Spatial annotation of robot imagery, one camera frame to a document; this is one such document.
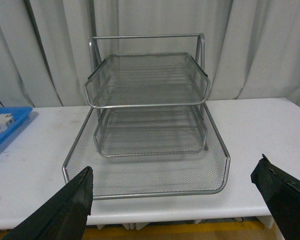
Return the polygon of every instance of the metal mesh tray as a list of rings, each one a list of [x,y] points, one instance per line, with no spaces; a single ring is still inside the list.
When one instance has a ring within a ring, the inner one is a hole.
[[[197,106],[104,109],[94,134],[105,157],[195,154],[207,129]]]
[[[66,182],[93,169],[93,199],[215,194],[226,185],[230,156],[205,104],[207,149],[192,154],[104,157],[97,151],[96,109],[89,112],[62,170]]]
[[[98,66],[84,89],[97,109],[198,105],[210,81],[188,53],[117,54]]]

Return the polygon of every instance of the floor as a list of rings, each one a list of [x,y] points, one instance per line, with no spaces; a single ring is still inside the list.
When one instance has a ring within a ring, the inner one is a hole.
[[[0,239],[7,231],[0,231]],[[82,240],[276,240],[275,228],[259,221],[150,225],[141,230],[122,226],[87,227]]]

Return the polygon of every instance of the curtain fold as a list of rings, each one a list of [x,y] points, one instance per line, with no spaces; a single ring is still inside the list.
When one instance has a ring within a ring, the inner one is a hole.
[[[5,91],[10,87],[9,82],[14,81],[12,91],[18,89],[25,99],[22,103],[15,103],[15,100],[22,101],[22,97],[9,99],[10,96],[4,94],[1,102],[7,102],[8,106],[23,103],[36,107],[60,106],[23,1],[0,0],[0,29],[11,57],[9,67],[15,65],[14,77],[7,82],[1,78],[0,85]]]
[[[89,36],[201,32],[210,100],[300,106],[300,0],[0,0],[0,107],[87,104]],[[195,38],[98,44],[102,58],[196,49]]]

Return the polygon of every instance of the blue plastic container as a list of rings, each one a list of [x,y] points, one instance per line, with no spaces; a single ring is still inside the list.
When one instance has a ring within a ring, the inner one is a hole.
[[[27,120],[32,107],[0,107],[0,114],[12,114],[14,123],[4,132],[0,132],[0,144]]]

